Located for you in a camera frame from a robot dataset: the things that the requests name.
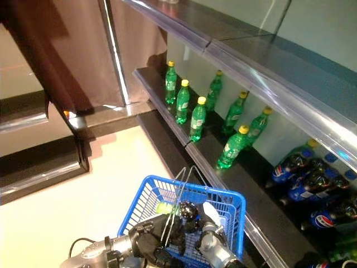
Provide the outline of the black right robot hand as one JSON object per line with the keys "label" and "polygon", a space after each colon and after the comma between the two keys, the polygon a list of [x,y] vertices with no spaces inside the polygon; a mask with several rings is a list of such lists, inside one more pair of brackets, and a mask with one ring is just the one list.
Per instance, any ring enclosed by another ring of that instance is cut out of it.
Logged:
{"label": "black right robot hand", "polygon": [[196,247],[201,247],[205,235],[216,237],[224,246],[227,246],[224,225],[221,223],[221,218],[216,208],[209,202],[197,204],[196,207],[199,216],[199,230],[201,231]]}

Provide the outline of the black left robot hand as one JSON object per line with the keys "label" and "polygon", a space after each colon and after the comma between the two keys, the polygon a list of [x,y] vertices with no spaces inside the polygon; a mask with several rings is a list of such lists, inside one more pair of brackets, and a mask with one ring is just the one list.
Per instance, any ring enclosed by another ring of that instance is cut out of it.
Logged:
{"label": "black left robot hand", "polygon": [[176,217],[167,224],[168,215],[161,214],[136,224],[129,232],[134,257],[146,259],[157,267],[184,267],[183,261],[173,257],[166,248],[178,247],[179,255],[186,250],[185,230],[182,219]]}

